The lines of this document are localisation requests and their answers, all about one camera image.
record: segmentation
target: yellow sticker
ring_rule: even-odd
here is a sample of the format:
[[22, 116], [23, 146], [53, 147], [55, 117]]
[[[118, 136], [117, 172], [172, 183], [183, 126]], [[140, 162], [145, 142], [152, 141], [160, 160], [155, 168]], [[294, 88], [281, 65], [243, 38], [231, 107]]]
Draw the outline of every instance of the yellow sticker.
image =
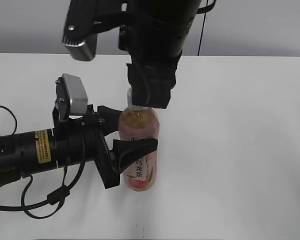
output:
[[34, 132], [36, 154], [38, 155], [39, 164], [51, 162], [50, 144], [48, 130]]

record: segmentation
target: brown liquid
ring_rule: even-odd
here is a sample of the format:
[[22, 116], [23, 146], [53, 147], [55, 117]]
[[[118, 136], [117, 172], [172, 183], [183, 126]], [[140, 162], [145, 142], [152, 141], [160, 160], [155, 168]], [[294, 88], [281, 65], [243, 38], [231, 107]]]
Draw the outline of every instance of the brown liquid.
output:
[[[120, 138], [126, 141], [139, 139], [158, 139], [160, 124], [152, 108], [130, 109], [122, 112], [118, 130]], [[142, 174], [138, 175], [138, 168], [142, 167]], [[149, 189], [157, 177], [157, 151], [139, 159], [123, 172], [126, 184], [135, 191]]]

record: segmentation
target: white tabletop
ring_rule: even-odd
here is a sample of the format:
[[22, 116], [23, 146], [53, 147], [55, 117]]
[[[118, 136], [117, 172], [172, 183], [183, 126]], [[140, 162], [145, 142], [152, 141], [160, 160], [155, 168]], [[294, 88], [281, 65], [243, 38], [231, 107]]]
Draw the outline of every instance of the white tabletop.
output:
[[[18, 133], [51, 128], [55, 80], [81, 77], [89, 103], [123, 109], [128, 56], [0, 54], [0, 105]], [[300, 240], [300, 57], [182, 57], [159, 110], [158, 175], [146, 192], [105, 190], [93, 162], [64, 207], [34, 220], [0, 212], [0, 240]], [[0, 133], [13, 120], [0, 110]], [[109, 145], [118, 134], [107, 138]], [[67, 182], [77, 171], [71, 167]], [[59, 187], [62, 169], [34, 175], [26, 203]], [[0, 189], [20, 205], [28, 179]], [[33, 211], [44, 215], [51, 207]]]

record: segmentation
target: black wire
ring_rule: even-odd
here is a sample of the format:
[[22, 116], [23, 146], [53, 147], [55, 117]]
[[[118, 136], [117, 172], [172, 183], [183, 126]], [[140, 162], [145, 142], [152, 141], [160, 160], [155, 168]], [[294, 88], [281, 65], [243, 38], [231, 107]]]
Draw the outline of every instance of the black wire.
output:
[[212, 9], [214, 9], [216, 2], [217, 2], [217, 0], [213, 0], [213, 3], [211, 3], [209, 6], [208, 6], [208, 4], [206, 4], [205, 7], [199, 8], [198, 12], [196, 14], [206, 14], [206, 13], [210, 12]]
[[74, 179], [68, 186], [69, 190], [72, 189], [78, 182], [79, 178], [82, 175], [82, 172], [84, 171], [84, 167], [86, 164], [86, 143], [85, 143], [85, 138], [82, 134], [81, 134], [81, 141], [82, 141], [82, 156], [81, 156], [80, 166], [79, 166], [78, 172], [76, 173]]
[[200, 51], [201, 51], [201, 44], [202, 44], [202, 38], [204, 36], [204, 28], [205, 28], [205, 23], [206, 23], [206, 16], [207, 13], [204, 14], [203, 16], [203, 22], [202, 22], [202, 29], [201, 29], [201, 36], [200, 36], [200, 44], [199, 44], [199, 49], [198, 49], [198, 56], [200, 55]]
[[13, 117], [13, 119], [14, 119], [15, 124], [14, 124], [14, 130], [13, 130], [13, 133], [11, 134], [11, 136], [12, 136], [12, 135], [14, 135], [14, 134], [16, 133], [16, 131], [17, 131], [17, 127], [18, 127], [18, 121], [17, 121], [17, 118], [16, 118], [16, 116], [14, 115], [14, 113], [13, 113], [9, 108], [0, 105], [0, 109], [4, 109], [4, 110], [8, 111], [8, 112], [11, 114], [11, 116]]
[[[61, 187], [66, 187], [65, 186], [65, 179], [66, 179], [67, 171], [68, 171], [68, 166], [66, 165], [64, 167], [64, 169], [63, 169], [63, 178], [62, 178], [62, 185], [61, 185]], [[30, 177], [30, 181], [28, 182], [28, 184], [25, 186], [24, 190], [22, 191], [22, 195], [21, 195], [21, 207], [22, 207], [23, 212], [28, 217], [33, 218], [33, 219], [37, 219], [37, 220], [47, 219], [47, 218], [51, 217], [52, 215], [54, 215], [56, 212], [58, 212], [62, 208], [62, 206], [65, 203], [65, 199], [66, 199], [65, 194], [61, 194], [60, 195], [58, 206], [56, 207], [56, 209], [54, 210], [54, 212], [52, 212], [52, 213], [50, 213], [50, 214], [48, 214], [46, 216], [36, 216], [36, 215], [32, 214], [31, 212], [29, 212], [29, 210], [26, 208], [25, 198], [26, 198], [26, 193], [27, 193], [30, 185], [32, 184], [32, 182], [34, 180], [34, 177], [31, 174], [27, 174], [25, 177]]]

